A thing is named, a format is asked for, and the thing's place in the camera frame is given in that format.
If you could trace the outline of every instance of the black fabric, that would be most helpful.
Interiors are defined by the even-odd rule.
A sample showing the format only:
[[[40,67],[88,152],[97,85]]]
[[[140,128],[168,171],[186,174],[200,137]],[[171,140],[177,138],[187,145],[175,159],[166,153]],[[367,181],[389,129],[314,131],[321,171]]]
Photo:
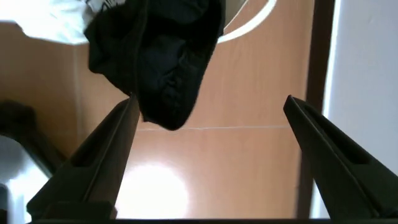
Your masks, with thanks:
[[[127,0],[85,31],[89,69],[136,94],[144,121],[176,130],[195,105],[224,14],[224,0]]]

